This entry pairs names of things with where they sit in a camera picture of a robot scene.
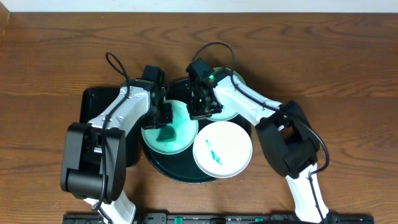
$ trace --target mint green plate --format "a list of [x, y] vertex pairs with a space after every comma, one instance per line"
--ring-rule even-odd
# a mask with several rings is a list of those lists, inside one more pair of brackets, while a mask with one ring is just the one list
[[[220, 67], [214, 68], [213, 74], [216, 73], [217, 71], [219, 71], [220, 69], [221, 69]], [[243, 84], [246, 85], [246, 82], [243, 80], [242, 76], [238, 72], [234, 71], [234, 75], [236, 75], [238, 77], [238, 79]], [[232, 118], [236, 117], [237, 115], [238, 115], [238, 112], [236, 112], [235, 110], [231, 110], [227, 106], [223, 105], [223, 110], [221, 113], [213, 114], [213, 115], [211, 115], [211, 117], [209, 117], [207, 119], [209, 119], [210, 121], [228, 121], [228, 120], [231, 120]]]
[[172, 104], [173, 123], [168, 124], [174, 128], [175, 141], [158, 142], [160, 129], [141, 129], [145, 143], [155, 152], [161, 154], [176, 154], [186, 150], [195, 140], [198, 134], [198, 121], [189, 118], [187, 104], [178, 100], [165, 100]]

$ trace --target green sponge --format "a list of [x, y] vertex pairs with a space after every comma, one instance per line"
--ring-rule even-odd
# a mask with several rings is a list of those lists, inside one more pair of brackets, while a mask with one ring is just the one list
[[176, 133], [173, 127], [166, 125], [160, 128], [159, 135], [156, 139], [158, 142], [174, 142]]

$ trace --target round black tray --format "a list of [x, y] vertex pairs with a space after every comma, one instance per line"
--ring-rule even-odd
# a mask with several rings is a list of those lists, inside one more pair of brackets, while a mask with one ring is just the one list
[[[166, 96], [166, 99], [179, 100], [184, 103], [188, 103], [188, 96], [188, 80], [184, 79], [174, 82], [170, 85], [170, 90]], [[249, 136], [251, 136], [251, 124], [242, 116], [238, 115], [229, 121], [242, 127], [249, 134]], [[208, 119], [198, 120], [198, 131], [213, 122], [214, 121], [210, 121]], [[141, 133], [140, 138], [142, 150], [144, 151], [145, 156], [148, 158], [150, 163], [163, 175], [170, 177], [173, 180], [190, 184], [206, 183], [217, 179], [216, 177], [205, 174], [197, 166], [192, 153], [193, 144], [180, 153], [165, 155], [155, 152], [148, 147], [143, 140]]]

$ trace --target white wall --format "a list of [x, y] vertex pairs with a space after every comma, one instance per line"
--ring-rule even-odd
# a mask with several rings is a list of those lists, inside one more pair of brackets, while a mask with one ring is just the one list
[[398, 0], [0, 0], [11, 12], [398, 12]]

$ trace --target wooden table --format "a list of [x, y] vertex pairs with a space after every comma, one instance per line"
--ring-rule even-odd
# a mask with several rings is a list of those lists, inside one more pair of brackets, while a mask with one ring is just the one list
[[[131, 77], [147, 64], [172, 78], [202, 45], [230, 44], [236, 70], [259, 93], [302, 106], [330, 150], [319, 175], [330, 210], [398, 222], [398, 20], [393, 14], [13, 13], [0, 46], [0, 222], [61, 223], [89, 212], [61, 191], [65, 134], [78, 121], [81, 94], [123, 78], [105, 60], [114, 52]], [[222, 47], [201, 55], [230, 63]], [[283, 177], [254, 155], [236, 177], [209, 184], [173, 181], [143, 156], [124, 185], [140, 211], [271, 213], [293, 211]], [[323, 153], [318, 153], [324, 163]]]

